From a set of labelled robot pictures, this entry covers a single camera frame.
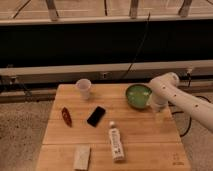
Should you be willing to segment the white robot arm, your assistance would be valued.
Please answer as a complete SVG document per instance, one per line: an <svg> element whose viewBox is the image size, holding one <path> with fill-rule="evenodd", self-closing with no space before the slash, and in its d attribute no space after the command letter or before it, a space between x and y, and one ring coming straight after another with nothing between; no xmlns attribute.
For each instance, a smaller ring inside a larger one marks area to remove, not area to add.
<svg viewBox="0 0 213 171"><path fill-rule="evenodd" d="M179 83L174 72L153 78L148 83L152 90L150 107L160 112L171 102L213 133L213 104L178 89Z"/></svg>

